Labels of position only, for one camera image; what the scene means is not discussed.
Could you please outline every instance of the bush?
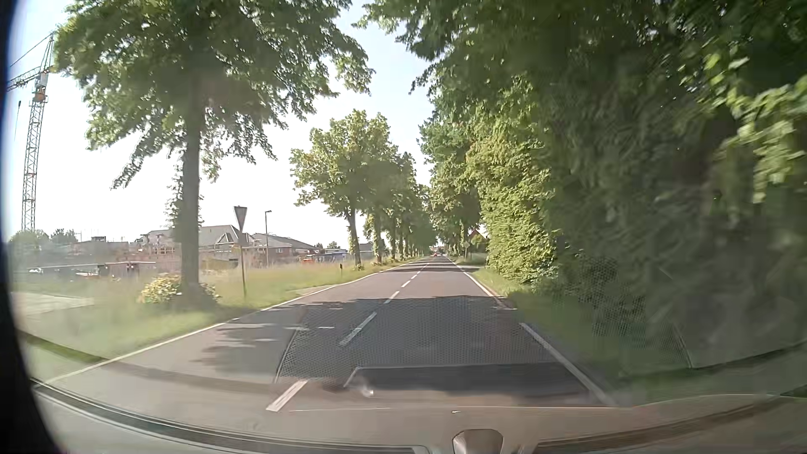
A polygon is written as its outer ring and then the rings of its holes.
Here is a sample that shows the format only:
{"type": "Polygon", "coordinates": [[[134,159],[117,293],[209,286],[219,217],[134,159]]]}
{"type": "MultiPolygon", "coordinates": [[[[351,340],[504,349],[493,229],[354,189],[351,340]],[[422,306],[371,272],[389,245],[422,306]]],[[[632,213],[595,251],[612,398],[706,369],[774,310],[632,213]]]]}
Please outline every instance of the bush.
{"type": "MultiPolygon", "coordinates": [[[[219,296],[215,294],[215,288],[205,283],[200,284],[204,296],[212,300],[219,296]]],[[[179,291],[179,275],[159,275],[153,281],[146,284],[137,298],[138,302],[144,304],[167,304],[176,296],[181,296],[179,291]]]]}

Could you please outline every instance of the crane tower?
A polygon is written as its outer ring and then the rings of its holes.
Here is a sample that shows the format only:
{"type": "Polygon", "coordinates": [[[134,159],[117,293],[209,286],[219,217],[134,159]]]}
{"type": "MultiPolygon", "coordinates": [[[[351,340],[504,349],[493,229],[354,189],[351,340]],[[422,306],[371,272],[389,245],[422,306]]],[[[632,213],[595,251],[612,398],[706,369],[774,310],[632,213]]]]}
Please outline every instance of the crane tower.
{"type": "Polygon", "coordinates": [[[6,84],[6,92],[34,82],[33,97],[29,106],[28,134],[25,138],[25,165],[23,168],[23,223],[22,230],[36,228],[36,171],[40,158],[40,137],[42,135],[42,116],[48,96],[48,73],[52,71],[53,34],[47,36],[48,45],[39,67],[30,69],[11,79],[6,84]]]}

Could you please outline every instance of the street lamp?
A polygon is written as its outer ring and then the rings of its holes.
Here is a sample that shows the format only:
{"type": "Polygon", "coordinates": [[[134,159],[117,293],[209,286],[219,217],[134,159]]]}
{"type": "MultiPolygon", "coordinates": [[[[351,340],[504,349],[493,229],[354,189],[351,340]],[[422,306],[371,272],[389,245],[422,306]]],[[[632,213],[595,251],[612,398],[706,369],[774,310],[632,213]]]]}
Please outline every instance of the street lamp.
{"type": "Polygon", "coordinates": [[[264,234],[266,235],[266,267],[269,267],[269,222],[266,220],[266,215],[271,213],[272,210],[266,210],[263,212],[263,228],[265,230],[264,234]]]}

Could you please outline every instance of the gray roof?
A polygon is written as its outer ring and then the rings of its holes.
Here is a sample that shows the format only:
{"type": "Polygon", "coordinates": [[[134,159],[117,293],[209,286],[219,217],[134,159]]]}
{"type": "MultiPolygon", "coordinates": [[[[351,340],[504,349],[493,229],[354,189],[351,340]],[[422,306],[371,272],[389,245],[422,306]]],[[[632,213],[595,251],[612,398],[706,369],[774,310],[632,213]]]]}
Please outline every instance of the gray roof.
{"type": "Polygon", "coordinates": [[[199,227],[199,245],[238,243],[239,235],[238,229],[232,225],[203,225],[199,227]]]}
{"type": "Polygon", "coordinates": [[[300,240],[295,240],[294,238],[281,237],[281,236],[278,236],[278,235],[273,235],[271,233],[269,234],[269,238],[274,238],[274,240],[276,240],[276,241],[284,242],[286,244],[290,244],[291,247],[293,247],[295,249],[316,249],[314,246],[312,246],[312,245],[310,245],[308,243],[301,242],[300,240]]]}
{"type": "MultiPolygon", "coordinates": [[[[150,244],[171,244],[174,237],[170,229],[152,230],[146,233],[150,244]]],[[[203,225],[199,227],[199,245],[238,243],[240,232],[232,225],[203,225]]]]}
{"type": "Polygon", "coordinates": [[[170,244],[174,242],[170,229],[152,230],[143,236],[148,237],[149,244],[170,244]]]}
{"type": "MultiPolygon", "coordinates": [[[[387,244],[384,242],[384,239],[381,238],[381,247],[383,249],[387,248],[387,244]]],[[[373,252],[373,243],[358,243],[358,251],[359,252],[373,252]]]]}
{"type": "MultiPolygon", "coordinates": [[[[266,234],[265,233],[253,233],[251,235],[253,238],[257,240],[257,244],[263,246],[266,244],[266,234]]],[[[287,242],[279,242],[278,240],[274,239],[272,235],[269,236],[269,247],[293,247],[290,243],[287,242]]]]}

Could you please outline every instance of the road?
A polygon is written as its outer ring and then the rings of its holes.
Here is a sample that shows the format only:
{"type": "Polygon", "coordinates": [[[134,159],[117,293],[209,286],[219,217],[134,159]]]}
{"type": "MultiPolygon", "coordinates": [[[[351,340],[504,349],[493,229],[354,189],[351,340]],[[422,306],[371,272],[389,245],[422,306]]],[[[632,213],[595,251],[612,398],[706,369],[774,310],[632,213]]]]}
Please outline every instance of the road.
{"type": "Polygon", "coordinates": [[[603,406],[596,386],[535,335],[516,310],[435,257],[53,384],[159,418],[275,433],[294,412],[603,406]]]}

